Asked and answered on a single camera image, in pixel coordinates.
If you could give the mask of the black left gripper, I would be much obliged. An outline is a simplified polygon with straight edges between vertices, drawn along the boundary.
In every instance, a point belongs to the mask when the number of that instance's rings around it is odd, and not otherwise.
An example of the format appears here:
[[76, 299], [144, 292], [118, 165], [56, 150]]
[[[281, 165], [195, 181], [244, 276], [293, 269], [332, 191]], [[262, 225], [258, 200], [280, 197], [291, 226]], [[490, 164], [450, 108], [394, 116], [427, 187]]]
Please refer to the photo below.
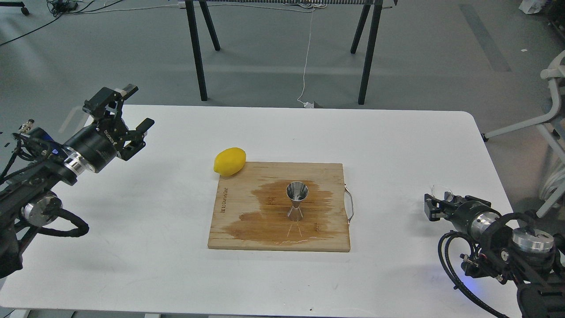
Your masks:
[[64, 143], [85, 159], [89, 170], [98, 173], [115, 158], [129, 161], [146, 145], [144, 138], [155, 121], [145, 118], [134, 130], [128, 130], [122, 119], [124, 102], [139, 88], [129, 84], [123, 89], [101, 88], [83, 103], [83, 111], [93, 124], [83, 127]]

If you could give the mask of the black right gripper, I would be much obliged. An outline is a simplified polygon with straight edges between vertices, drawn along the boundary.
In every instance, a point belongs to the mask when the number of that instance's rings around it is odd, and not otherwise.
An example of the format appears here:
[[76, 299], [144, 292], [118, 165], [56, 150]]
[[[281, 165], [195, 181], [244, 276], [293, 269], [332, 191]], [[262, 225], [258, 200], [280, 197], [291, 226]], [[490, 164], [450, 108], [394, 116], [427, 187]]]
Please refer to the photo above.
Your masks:
[[490, 201], [470, 195], [453, 196], [444, 193], [444, 199], [424, 195], [424, 211], [431, 222], [448, 219], [458, 231], [479, 241], [482, 234], [502, 215], [492, 208]]

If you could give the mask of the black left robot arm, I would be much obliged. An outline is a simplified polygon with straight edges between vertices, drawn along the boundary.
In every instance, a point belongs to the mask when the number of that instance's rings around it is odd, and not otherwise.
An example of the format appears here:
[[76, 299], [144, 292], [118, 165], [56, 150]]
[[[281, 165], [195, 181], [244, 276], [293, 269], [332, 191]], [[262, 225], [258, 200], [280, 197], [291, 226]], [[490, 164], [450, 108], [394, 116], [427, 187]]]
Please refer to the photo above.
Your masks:
[[154, 120], [144, 119], [129, 129], [122, 119], [124, 102], [139, 88], [103, 87], [83, 104], [93, 119], [65, 143], [58, 143], [27, 120], [13, 133], [16, 146], [1, 173], [1, 268], [2, 278], [23, 268], [23, 253], [38, 234], [82, 237], [88, 224], [63, 208], [53, 187], [74, 185], [84, 171], [99, 173], [113, 159], [131, 159], [145, 147], [144, 138]]

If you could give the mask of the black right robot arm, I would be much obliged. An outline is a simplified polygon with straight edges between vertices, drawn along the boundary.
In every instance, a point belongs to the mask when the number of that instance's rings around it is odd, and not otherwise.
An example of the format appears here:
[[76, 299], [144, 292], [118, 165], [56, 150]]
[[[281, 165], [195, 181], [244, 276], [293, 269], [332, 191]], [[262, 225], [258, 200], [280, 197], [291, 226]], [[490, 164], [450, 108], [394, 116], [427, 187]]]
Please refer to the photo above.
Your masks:
[[424, 195], [425, 214], [432, 221], [445, 219], [454, 229], [440, 237], [437, 253], [448, 278], [471, 302], [489, 314], [502, 318], [475, 295], [454, 269], [449, 248], [454, 239], [465, 240], [470, 248], [461, 254], [466, 276], [490, 276], [500, 284], [514, 282], [517, 305], [523, 318], [562, 318], [564, 302], [564, 234], [549, 234], [537, 227], [537, 219], [528, 213], [501, 215], [489, 201], [472, 196], [444, 199]]

